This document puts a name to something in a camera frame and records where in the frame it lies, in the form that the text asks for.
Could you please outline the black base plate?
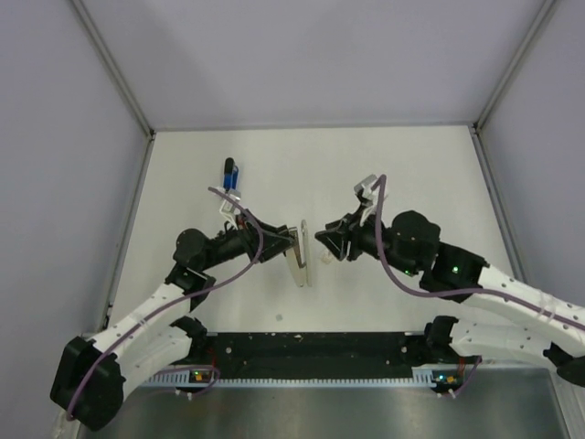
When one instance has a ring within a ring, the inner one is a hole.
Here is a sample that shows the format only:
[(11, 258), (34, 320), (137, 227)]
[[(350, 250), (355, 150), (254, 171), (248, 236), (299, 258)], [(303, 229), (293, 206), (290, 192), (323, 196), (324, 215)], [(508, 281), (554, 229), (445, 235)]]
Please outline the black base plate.
[(208, 335), (177, 364), (213, 365), (223, 380), (373, 380), (461, 361), (450, 348), (430, 348), (422, 334), (308, 332)]

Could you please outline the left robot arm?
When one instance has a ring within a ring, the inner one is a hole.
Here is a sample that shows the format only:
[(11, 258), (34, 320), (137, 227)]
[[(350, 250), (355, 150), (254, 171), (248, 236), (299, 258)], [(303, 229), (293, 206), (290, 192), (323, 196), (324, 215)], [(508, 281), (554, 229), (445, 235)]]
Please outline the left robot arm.
[(99, 431), (157, 372), (205, 357), (207, 331), (191, 314), (216, 288), (208, 269), (242, 255), (264, 263), (297, 242), (297, 229), (266, 224), (247, 210), (214, 238), (198, 229), (182, 231), (174, 266), (153, 293), (114, 325), (64, 347), (49, 398), (70, 418)]

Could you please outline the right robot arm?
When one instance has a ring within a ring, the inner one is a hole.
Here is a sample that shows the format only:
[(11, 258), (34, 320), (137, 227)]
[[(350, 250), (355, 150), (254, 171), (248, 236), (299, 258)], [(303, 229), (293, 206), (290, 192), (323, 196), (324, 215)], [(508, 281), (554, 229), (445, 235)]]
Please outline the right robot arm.
[(439, 316), (427, 327), (429, 355), (515, 359), (555, 371), (563, 380), (584, 384), (584, 309), (509, 276), (485, 258), (444, 243), (441, 229), (408, 210), (390, 226), (361, 213), (326, 224), (315, 239), (339, 261), (367, 254), (389, 277), (418, 276), (419, 287), (404, 292), (475, 307), (514, 323), (498, 326)]

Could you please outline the blue stapler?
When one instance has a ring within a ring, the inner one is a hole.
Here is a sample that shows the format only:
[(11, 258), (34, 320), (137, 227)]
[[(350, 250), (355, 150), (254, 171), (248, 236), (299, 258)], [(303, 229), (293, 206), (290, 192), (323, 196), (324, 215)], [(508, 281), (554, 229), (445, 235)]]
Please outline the blue stapler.
[(233, 157), (228, 157), (224, 161), (222, 188), (223, 191), (231, 196), (241, 199), (238, 190), (239, 168)]

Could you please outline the white staple box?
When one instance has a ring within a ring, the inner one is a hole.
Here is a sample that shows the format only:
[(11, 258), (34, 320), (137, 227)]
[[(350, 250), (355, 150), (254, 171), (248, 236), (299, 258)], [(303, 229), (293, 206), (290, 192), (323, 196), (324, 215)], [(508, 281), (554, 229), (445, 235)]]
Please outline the white staple box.
[(333, 260), (334, 260), (334, 255), (330, 251), (328, 251), (328, 250), (323, 250), (322, 251), (322, 253), (320, 255), (320, 261), (322, 263), (329, 264)]

